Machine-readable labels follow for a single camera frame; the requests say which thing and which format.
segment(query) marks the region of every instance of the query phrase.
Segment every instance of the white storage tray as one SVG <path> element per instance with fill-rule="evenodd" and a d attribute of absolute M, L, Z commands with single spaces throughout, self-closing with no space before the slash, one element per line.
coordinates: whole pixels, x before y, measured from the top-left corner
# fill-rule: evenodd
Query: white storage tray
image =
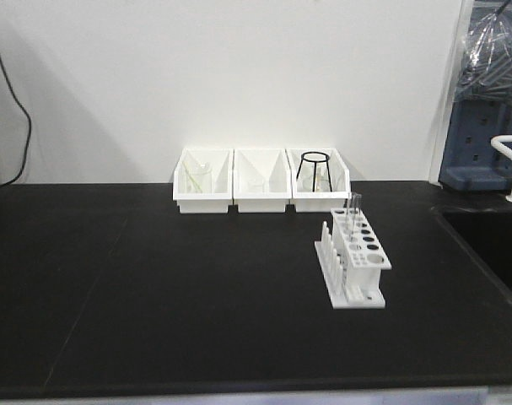
<path fill-rule="evenodd" d="M 233 198 L 240 213 L 283 213 L 291 197 L 291 173 L 284 149 L 234 151 Z"/>
<path fill-rule="evenodd" d="M 329 171 L 331 172 L 331 188 L 329 187 L 325 163 L 317 165 L 316 191 L 312 191 L 314 164 L 304 162 L 297 179 L 301 155 L 316 151 L 329 155 Z M 295 210 L 303 212 L 329 212 L 331 208 L 343 207 L 345 200 L 351 197 L 349 169 L 335 148 L 288 148 L 289 167 L 291 169 L 291 185 L 293 197 L 291 203 Z"/>
<path fill-rule="evenodd" d="M 185 148 L 173 174 L 181 213 L 227 213 L 233 204 L 233 149 Z"/>

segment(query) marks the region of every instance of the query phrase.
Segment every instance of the test tube rack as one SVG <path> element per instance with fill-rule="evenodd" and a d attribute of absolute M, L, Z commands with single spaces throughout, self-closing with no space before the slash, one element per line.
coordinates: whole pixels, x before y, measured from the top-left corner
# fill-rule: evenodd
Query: test tube rack
<path fill-rule="evenodd" d="M 323 222 L 315 250 L 332 307 L 385 308 L 380 275 L 392 266 L 373 228 L 360 209 L 334 208 L 331 214 L 332 234 Z"/>

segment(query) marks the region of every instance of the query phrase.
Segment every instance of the wire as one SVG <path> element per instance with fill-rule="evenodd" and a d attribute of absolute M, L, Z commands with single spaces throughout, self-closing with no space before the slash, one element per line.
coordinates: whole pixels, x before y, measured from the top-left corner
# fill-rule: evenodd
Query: wire
<path fill-rule="evenodd" d="M 505 0 L 503 2 L 503 4 L 501 4 L 501 6 L 496 10 L 495 15 L 499 16 L 507 8 L 509 3 L 510 3 L 510 0 Z"/>
<path fill-rule="evenodd" d="M 18 96 L 13 91 L 12 83 L 10 82 L 10 78 L 8 77 L 6 68 L 4 67 L 3 58 L 1 57 L 1 52 L 0 52 L 0 67 L 1 67 L 1 70 L 3 71 L 4 80 L 6 81 L 6 84 L 8 86 L 8 89 L 10 90 L 10 94 L 12 95 L 13 100 L 18 105 L 19 109 L 24 113 L 25 117 L 27 118 L 27 122 L 28 122 L 27 139 L 25 140 L 25 146 L 23 149 L 23 160 L 21 162 L 21 166 L 19 167 L 18 174 L 16 174 L 16 176 L 14 176 L 11 180 L 6 181 L 4 183 L 0 183 L 0 188 L 1 188 L 1 187 L 5 187 L 5 186 L 8 186 L 8 185 L 14 183 L 21 177 L 21 175 L 23 175 L 23 171 L 25 170 L 25 165 L 27 164 L 27 153 L 29 152 L 30 135 L 33 131 L 33 122 L 30 119 L 29 113 L 27 112 L 25 107 L 23 107 L 23 105 L 21 104 L 21 102 L 18 99 Z"/>

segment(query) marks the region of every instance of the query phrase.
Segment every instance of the black countertop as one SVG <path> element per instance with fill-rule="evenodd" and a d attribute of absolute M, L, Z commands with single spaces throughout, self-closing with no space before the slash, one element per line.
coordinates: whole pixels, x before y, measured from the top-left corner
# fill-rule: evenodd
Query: black countertop
<path fill-rule="evenodd" d="M 512 205 L 353 189 L 393 265 L 384 310 L 332 309 L 329 214 L 180 215 L 171 185 L 1 189 L 0 397 L 512 384 L 512 306 L 437 214 Z"/>

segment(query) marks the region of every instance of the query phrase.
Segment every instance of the test tube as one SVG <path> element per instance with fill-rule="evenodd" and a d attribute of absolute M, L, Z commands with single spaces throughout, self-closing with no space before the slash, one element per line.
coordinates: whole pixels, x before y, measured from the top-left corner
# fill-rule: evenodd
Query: test tube
<path fill-rule="evenodd" d="M 355 221 L 357 220 L 357 215 L 360 214 L 360 202 L 362 199 L 362 195 L 356 192 L 352 193 L 351 198 L 348 199 L 348 219 L 346 224 L 349 224 L 349 219 L 351 219 L 351 228 L 349 228 L 349 240 L 353 240 L 353 230 L 355 228 Z"/>

